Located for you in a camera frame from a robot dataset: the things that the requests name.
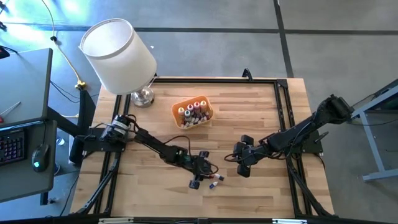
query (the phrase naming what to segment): concrete floor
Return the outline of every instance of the concrete floor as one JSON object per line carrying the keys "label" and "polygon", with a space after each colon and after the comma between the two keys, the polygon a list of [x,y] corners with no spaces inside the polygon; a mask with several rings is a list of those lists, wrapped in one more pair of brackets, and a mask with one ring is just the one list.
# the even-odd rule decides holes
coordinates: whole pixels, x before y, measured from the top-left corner
{"label": "concrete floor", "polygon": [[[0,45],[18,51],[52,47],[52,80],[78,95],[75,76],[53,47],[49,37],[51,20],[41,1],[8,0],[0,21]],[[69,56],[91,95],[100,82],[78,50],[87,26],[112,17],[127,19],[134,27],[200,27],[278,29],[273,0],[46,0],[53,13],[61,48]],[[395,0],[279,0],[284,27],[306,30],[398,30],[398,2]],[[305,79],[310,106],[334,93],[349,104],[398,78],[398,32],[394,35],[287,34],[286,44],[294,77]],[[287,54],[282,53],[280,35],[203,32],[140,32],[141,39],[158,62],[158,75],[239,77],[245,67],[254,77],[287,77]],[[50,106],[61,114],[74,115],[78,105],[50,90]],[[370,123],[392,117],[372,117]],[[365,184],[361,176],[376,171],[363,128],[327,125],[322,131],[326,176],[337,215],[345,218],[395,223],[398,219],[398,178]],[[398,166],[396,146],[383,145],[386,133],[396,133],[397,123],[373,128],[386,169]],[[78,170],[67,164],[67,147],[57,148],[57,161],[64,173]],[[39,195],[0,203],[0,220],[59,215],[77,172],[55,178],[52,205],[39,206]],[[19,208],[24,214],[16,216]]]}

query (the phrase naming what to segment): orange container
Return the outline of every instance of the orange container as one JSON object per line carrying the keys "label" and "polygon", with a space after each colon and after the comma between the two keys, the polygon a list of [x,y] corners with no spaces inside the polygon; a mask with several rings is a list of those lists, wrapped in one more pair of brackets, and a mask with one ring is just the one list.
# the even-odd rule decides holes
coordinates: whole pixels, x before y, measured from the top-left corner
{"label": "orange container", "polygon": [[[183,118],[181,118],[180,115],[178,114],[178,109],[180,107],[182,107],[182,108],[184,108],[186,110],[188,105],[193,105],[195,102],[199,102],[200,103],[203,100],[207,104],[207,112],[209,112],[209,117],[210,118],[207,121],[201,122],[200,124],[195,124],[195,125],[187,127],[187,128],[181,128],[181,122],[182,122]],[[197,126],[199,126],[201,124],[206,124],[207,122],[209,122],[213,118],[214,111],[213,111],[213,108],[211,107],[210,102],[209,102],[207,97],[205,97],[205,96],[196,96],[196,97],[194,97],[192,99],[185,100],[183,102],[179,102],[179,103],[174,104],[172,106],[172,114],[173,114],[173,117],[174,117],[175,125],[177,125],[177,127],[180,128],[180,129],[188,130],[190,128],[194,128],[194,127],[197,127]]]}

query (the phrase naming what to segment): gray desk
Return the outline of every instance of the gray desk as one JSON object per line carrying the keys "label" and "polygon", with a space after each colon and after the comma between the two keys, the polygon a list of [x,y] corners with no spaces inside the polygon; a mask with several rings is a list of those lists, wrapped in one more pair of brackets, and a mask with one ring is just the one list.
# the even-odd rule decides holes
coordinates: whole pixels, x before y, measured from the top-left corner
{"label": "gray desk", "polygon": [[0,59],[0,113],[18,101],[21,104],[4,117],[0,128],[47,116],[52,49],[40,49]]}
{"label": "gray desk", "polygon": [[[43,143],[50,147],[49,166],[43,172],[35,172],[32,168],[32,154],[36,147]],[[47,121],[26,127],[27,159],[5,166],[0,166],[0,202],[48,192],[53,187],[55,140],[57,122]]]}
{"label": "gray desk", "polygon": [[[90,126],[95,104],[86,90],[80,92],[78,125],[48,107],[52,49],[11,54],[0,59],[0,111],[21,104],[4,117],[0,131],[18,124],[46,121],[45,142],[50,146],[50,164],[45,172],[36,173],[31,165],[32,153],[42,144],[44,124],[26,127],[27,159],[0,167],[0,202],[41,193],[40,204],[47,204],[48,191],[53,187],[55,140],[57,128],[72,136],[85,134]],[[73,160],[80,161],[82,146],[72,147]]]}

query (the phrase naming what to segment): silver lamp base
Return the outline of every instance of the silver lamp base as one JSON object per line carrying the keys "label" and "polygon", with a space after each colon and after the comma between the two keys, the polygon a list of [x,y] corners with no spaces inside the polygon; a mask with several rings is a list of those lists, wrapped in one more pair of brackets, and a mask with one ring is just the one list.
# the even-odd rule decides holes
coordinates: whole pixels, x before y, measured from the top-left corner
{"label": "silver lamp base", "polygon": [[149,87],[131,93],[131,101],[139,108],[146,108],[155,101],[154,92]]}

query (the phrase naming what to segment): wooden table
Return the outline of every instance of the wooden table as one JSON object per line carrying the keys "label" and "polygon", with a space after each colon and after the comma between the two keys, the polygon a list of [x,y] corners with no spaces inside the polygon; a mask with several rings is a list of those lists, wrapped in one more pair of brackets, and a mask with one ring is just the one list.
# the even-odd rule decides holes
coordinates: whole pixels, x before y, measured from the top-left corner
{"label": "wooden table", "polygon": [[[287,79],[296,123],[310,115],[307,93],[301,78]],[[192,154],[210,151],[210,161],[220,168],[224,182],[210,190],[211,180],[199,190],[188,188],[192,174],[165,164],[150,149],[129,143],[122,154],[112,217],[242,217],[291,218],[294,216],[285,161],[263,159],[252,166],[250,178],[236,173],[236,163],[225,162],[242,134],[255,141],[280,129],[274,87],[268,84],[153,83],[155,103],[145,109],[130,105],[140,127],[161,141],[186,134]],[[171,106],[193,96],[206,95],[215,111],[212,122],[183,131],[176,127]],[[110,123],[116,95],[101,89],[93,125]],[[124,97],[119,113],[123,112]],[[187,147],[186,139],[173,144]],[[77,211],[97,188],[103,152],[83,161],[71,212]],[[325,171],[319,158],[304,154],[307,185],[327,211],[333,213]],[[105,189],[102,207],[108,197]],[[302,194],[298,192],[300,208]]]}

